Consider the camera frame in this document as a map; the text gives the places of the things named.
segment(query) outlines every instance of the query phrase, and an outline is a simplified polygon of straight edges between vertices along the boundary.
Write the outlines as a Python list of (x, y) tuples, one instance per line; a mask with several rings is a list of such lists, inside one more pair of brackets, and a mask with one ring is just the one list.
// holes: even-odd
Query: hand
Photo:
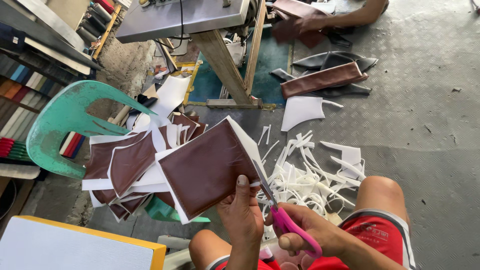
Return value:
[[(345, 251), (348, 244), (347, 239), (352, 235), (333, 225), (333, 223), (319, 216), (313, 210), (306, 206), (293, 205), (289, 203), (278, 203), (285, 212), (292, 218), (299, 227), (305, 230), (322, 247), (323, 256), (338, 257)], [(265, 219), (265, 225), (273, 224), (272, 214)], [(278, 237), (280, 248), (287, 250), (290, 256), (295, 256), (295, 251), (312, 250), (312, 246), (303, 240), (296, 233), (283, 234), (281, 230), (274, 227), (275, 234)]]
[(245, 175), (237, 179), (235, 194), (216, 206), (223, 225), (230, 235), (232, 246), (252, 246), (260, 243), (264, 234), (264, 219), (255, 196), (259, 186), (250, 188)]
[(308, 31), (322, 30), (326, 26), (325, 16), (310, 15), (295, 22), (295, 26), (300, 29), (300, 33)]

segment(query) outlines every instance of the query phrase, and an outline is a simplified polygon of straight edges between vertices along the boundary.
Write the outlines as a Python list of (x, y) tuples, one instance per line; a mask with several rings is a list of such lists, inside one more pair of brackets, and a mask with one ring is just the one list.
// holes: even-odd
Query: fingernail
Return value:
[(247, 182), (248, 182), (248, 179), (247, 179), (247, 177), (246, 177), (245, 175), (243, 175), (243, 174), (240, 175), (240, 176), (237, 178), (237, 183), (238, 183), (239, 185), (241, 185), (241, 186), (246, 185)]
[(281, 248), (289, 248), (290, 247), (290, 239), (288, 237), (280, 237), (278, 240), (278, 246)]

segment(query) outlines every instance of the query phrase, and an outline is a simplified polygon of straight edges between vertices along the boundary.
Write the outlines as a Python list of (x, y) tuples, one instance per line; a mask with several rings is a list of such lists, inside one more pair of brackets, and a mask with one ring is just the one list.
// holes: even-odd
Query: stitching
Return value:
[[(235, 131), (233, 130), (233, 128), (232, 128), (232, 126), (230, 125), (230, 123), (228, 122), (228, 120), (224, 120), (222, 123), (218, 124), (217, 127), (220, 127), (220, 126), (225, 125), (225, 124), (227, 124), (227, 123), (228, 123), (228, 127), (230, 128), (230, 130), (232, 131), (232, 133), (233, 133), (233, 135), (234, 135), (235, 141), (237, 142), (238, 145), (240, 145), (240, 148), (241, 148), (243, 154), (246, 155), (246, 156), (248, 156), (245, 148), (244, 148), (243, 145), (239, 142), (239, 139), (238, 139), (238, 137), (237, 137), (237, 134), (236, 134)], [(204, 138), (207, 138), (207, 137), (208, 137), (208, 136), (202, 136), (202, 135), (200, 135), (198, 138), (196, 138), (195, 140), (193, 140), (191, 143), (187, 143), (185, 146), (182, 146), (182, 148), (181, 148), (180, 150), (178, 150), (178, 152), (175, 151), (175, 152), (172, 153), (172, 154), (175, 154), (175, 155), (180, 154), (182, 151), (185, 151), (186, 149), (191, 148), (193, 145), (195, 145), (194, 142), (195, 142), (196, 144), (200, 144), (201, 141), (204, 140)], [(172, 154), (170, 154), (171, 157), (170, 157), (170, 155), (169, 155), (168, 157), (166, 157), (166, 159), (163, 158), (163, 159), (165, 159), (163, 162), (167, 162), (168, 160), (172, 159), (172, 158), (175, 156), (175, 155), (172, 155)], [(254, 168), (253, 168), (253, 165), (252, 165), (252, 162), (249, 162), (249, 167), (250, 167), (250, 169), (254, 169)], [(169, 180), (169, 182), (170, 182), (170, 183), (173, 183), (173, 182), (170, 180), (170, 177), (168, 176), (168, 173), (165, 172), (165, 171), (163, 171), (163, 173), (164, 173), (165, 177)], [(228, 196), (231, 194), (231, 193), (229, 193), (229, 194), (227, 194), (226, 196), (224, 196), (223, 198), (218, 199), (218, 200), (214, 201), (213, 203), (211, 203), (210, 205), (208, 205), (208, 206), (206, 206), (206, 207), (198, 210), (197, 212), (191, 214), (188, 210), (185, 209), (185, 204), (184, 204), (183, 201), (178, 197), (178, 194), (177, 194), (177, 191), (176, 191), (175, 187), (174, 187), (173, 185), (170, 185), (170, 187), (172, 188), (173, 193), (175, 193), (175, 196), (177, 197), (177, 200), (180, 202), (182, 209), (183, 209), (183, 210), (185, 211), (185, 213), (188, 214), (189, 216), (195, 216), (195, 215), (197, 215), (197, 214), (199, 214), (199, 213), (204, 212), (205, 210), (209, 209), (210, 207), (212, 207), (213, 205), (217, 204), (219, 201), (225, 199), (226, 197), (228, 197)]]

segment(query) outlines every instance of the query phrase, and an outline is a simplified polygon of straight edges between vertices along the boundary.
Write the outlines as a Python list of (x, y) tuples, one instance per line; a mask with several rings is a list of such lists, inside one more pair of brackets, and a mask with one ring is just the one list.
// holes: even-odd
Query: plastic chair backrest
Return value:
[(28, 133), (26, 147), (38, 166), (72, 178), (82, 179), (85, 168), (60, 155), (65, 135), (74, 131), (93, 135), (124, 135), (129, 130), (86, 113), (92, 102), (109, 98), (141, 112), (155, 114), (120, 90), (96, 81), (80, 81), (65, 87), (45, 106)]

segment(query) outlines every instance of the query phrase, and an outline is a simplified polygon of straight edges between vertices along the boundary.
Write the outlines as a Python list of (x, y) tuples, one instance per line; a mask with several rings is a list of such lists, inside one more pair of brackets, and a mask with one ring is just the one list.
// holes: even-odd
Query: scissors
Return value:
[(322, 256), (322, 248), (318, 244), (317, 241), (313, 237), (311, 237), (306, 231), (304, 231), (302, 228), (300, 228), (295, 222), (293, 222), (292, 218), (285, 212), (283, 208), (279, 208), (278, 204), (276, 203), (275, 196), (272, 193), (272, 190), (270, 189), (270, 186), (267, 183), (267, 180), (265, 179), (262, 171), (260, 170), (260, 167), (258, 166), (257, 161), (252, 160), (253, 164), (255, 165), (255, 168), (257, 169), (258, 176), (260, 177), (260, 187), (265, 193), (265, 196), (267, 199), (273, 203), (273, 205), (270, 206), (270, 212), (272, 212), (272, 217), (273, 217), (273, 226), (280, 228), (283, 232), (285, 233), (296, 233), (300, 235), (305, 241), (307, 241), (314, 249), (314, 251), (310, 250), (305, 250), (305, 253), (310, 255), (312, 258), (320, 258)]

